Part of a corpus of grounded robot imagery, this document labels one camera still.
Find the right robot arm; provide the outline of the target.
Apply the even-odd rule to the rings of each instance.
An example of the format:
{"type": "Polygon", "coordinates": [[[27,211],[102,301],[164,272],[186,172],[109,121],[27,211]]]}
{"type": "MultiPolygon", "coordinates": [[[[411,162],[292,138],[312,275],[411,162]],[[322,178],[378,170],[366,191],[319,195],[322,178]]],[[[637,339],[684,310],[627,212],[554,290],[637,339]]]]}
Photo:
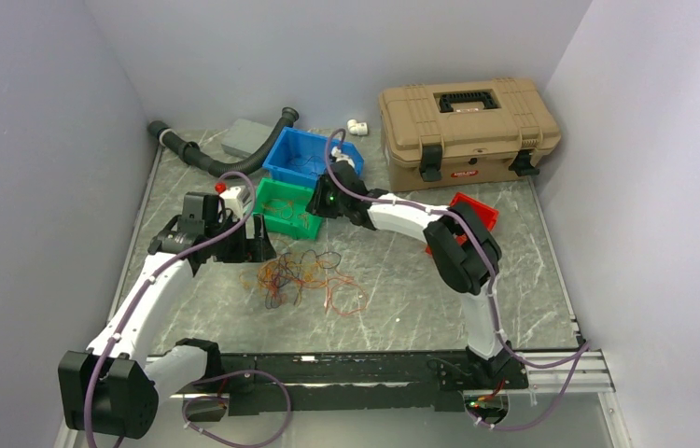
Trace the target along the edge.
{"type": "Polygon", "coordinates": [[[490,387],[505,375],[524,372],[500,322],[495,281],[502,251],[469,204],[430,205],[367,189],[354,168],[339,161],[318,177],[306,210],[425,244],[440,279],[460,296],[472,382],[490,387]]]}

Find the white pipe elbow fitting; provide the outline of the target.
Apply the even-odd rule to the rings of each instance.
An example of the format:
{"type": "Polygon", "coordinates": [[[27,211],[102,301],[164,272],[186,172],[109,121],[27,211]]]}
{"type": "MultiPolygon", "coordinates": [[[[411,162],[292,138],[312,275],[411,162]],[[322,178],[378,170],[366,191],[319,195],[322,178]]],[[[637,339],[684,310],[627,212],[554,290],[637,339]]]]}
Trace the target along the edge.
{"type": "Polygon", "coordinates": [[[366,121],[358,121],[356,119],[349,119],[346,122],[346,129],[352,135],[366,136],[369,134],[369,127],[366,121]]]}

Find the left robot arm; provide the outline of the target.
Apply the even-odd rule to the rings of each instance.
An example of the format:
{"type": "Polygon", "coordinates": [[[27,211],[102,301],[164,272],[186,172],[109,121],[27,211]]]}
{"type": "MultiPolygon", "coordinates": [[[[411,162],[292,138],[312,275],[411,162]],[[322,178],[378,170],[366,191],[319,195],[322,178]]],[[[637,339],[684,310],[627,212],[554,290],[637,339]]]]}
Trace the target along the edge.
{"type": "Polygon", "coordinates": [[[275,255],[253,190],[189,192],[180,214],[152,239],[141,273],[87,349],[58,366],[64,422],[74,430],[142,438],[162,400],[187,385],[215,389],[225,370],[217,343],[186,338],[149,361],[152,342],[176,299],[210,260],[262,262],[275,255]]]}

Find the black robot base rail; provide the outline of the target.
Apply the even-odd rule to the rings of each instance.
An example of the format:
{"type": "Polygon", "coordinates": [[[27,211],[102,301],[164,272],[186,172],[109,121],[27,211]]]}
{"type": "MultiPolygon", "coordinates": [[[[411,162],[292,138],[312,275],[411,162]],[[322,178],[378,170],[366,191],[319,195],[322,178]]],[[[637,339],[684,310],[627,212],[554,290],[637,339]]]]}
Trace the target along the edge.
{"type": "Polygon", "coordinates": [[[231,416],[292,411],[429,408],[461,412],[462,398],[522,391],[525,366],[468,348],[350,352],[226,352],[221,368],[180,392],[221,396],[231,416]]]}

